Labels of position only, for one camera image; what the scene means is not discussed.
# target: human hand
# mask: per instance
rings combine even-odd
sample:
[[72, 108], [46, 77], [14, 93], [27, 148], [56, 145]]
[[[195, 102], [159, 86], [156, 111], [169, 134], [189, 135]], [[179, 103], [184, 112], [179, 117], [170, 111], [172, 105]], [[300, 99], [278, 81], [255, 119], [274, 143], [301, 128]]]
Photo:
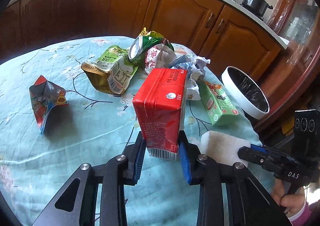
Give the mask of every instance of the human hand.
[[287, 207], [287, 216], [291, 217], [297, 214], [304, 206], [305, 196], [303, 187], [299, 188], [296, 194], [289, 194], [284, 196], [284, 186], [281, 180], [276, 179], [275, 185], [272, 189], [271, 196], [278, 205]]

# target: metal bolt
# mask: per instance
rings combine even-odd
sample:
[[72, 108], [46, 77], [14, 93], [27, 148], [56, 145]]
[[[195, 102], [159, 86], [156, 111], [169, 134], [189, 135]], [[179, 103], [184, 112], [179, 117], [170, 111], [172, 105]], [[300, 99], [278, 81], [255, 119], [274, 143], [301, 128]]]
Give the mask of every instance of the metal bolt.
[[123, 160], [125, 160], [126, 159], [126, 156], [125, 155], [117, 155], [116, 156], [116, 160], [118, 160], [118, 161], [123, 161]]
[[205, 155], [205, 154], [200, 154], [200, 155], [198, 156], [198, 158], [199, 158], [199, 160], [205, 161], [205, 160], [208, 159], [208, 156]]
[[82, 165], [80, 166], [80, 169], [81, 169], [81, 170], [87, 170], [87, 169], [89, 169], [89, 167], [90, 167], [90, 165], [89, 165], [88, 163], [84, 163], [84, 164], [82, 164]]
[[244, 164], [242, 164], [241, 162], [236, 162], [235, 167], [237, 169], [242, 169], [242, 168], [244, 168]]

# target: cabinet door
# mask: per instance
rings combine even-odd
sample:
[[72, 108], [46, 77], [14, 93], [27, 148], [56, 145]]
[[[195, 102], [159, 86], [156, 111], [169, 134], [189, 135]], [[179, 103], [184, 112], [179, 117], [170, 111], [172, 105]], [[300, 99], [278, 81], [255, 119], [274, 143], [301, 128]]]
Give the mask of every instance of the cabinet door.
[[257, 81], [279, 51], [280, 46], [267, 31], [237, 10], [224, 6], [200, 55], [211, 60], [208, 67], [216, 76], [231, 65]]
[[108, 35], [137, 37], [150, 0], [110, 0]]
[[20, 55], [23, 48], [20, 28], [20, 2], [0, 14], [0, 64]]
[[222, 7], [218, 0], [150, 0], [143, 26], [199, 53]]
[[80, 19], [83, 37], [106, 36], [108, 0], [81, 0]]
[[53, 43], [81, 37], [79, 18], [79, 0], [51, 0], [52, 26], [49, 32]]
[[26, 51], [50, 44], [51, 0], [21, 0], [21, 29]]

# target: table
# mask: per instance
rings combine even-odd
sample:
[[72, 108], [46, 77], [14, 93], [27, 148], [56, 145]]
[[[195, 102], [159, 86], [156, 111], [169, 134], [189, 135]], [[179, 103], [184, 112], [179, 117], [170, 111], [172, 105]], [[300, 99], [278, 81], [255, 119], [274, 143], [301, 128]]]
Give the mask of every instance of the table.
[[[23, 225], [32, 225], [82, 163], [106, 163], [122, 153], [128, 140], [135, 142], [140, 127], [131, 101], [146, 78], [145, 72], [137, 71], [126, 92], [115, 96], [95, 90], [80, 68], [82, 62], [100, 57], [109, 46], [128, 48], [133, 40], [72, 40], [0, 65], [0, 191]], [[190, 52], [181, 45], [174, 47], [176, 52]], [[52, 109], [43, 135], [36, 125], [28, 90], [40, 75], [64, 87], [69, 102], [68, 107]], [[208, 69], [205, 79], [220, 83]], [[207, 130], [216, 130], [261, 144], [241, 108], [229, 97], [241, 118], [236, 124], [220, 127], [208, 123], [201, 101], [187, 101], [184, 125], [190, 142], [197, 143]], [[270, 190], [270, 173], [257, 165], [249, 168]], [[135, 187], [125, 186], [125, 198], [128, 225], [196, 225], [199, 186], [187, 185], [178, 161], [149, 157], [146, 151], [141, 178]]]

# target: red box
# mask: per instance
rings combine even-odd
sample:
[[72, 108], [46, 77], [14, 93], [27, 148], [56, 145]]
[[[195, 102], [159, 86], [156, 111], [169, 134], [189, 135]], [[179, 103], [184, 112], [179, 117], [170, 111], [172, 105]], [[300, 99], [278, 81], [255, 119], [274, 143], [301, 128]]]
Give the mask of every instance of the red box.
[[132, 100], [151, 156], [176, 160], [183, 130], [187, 70], [155, 68]]

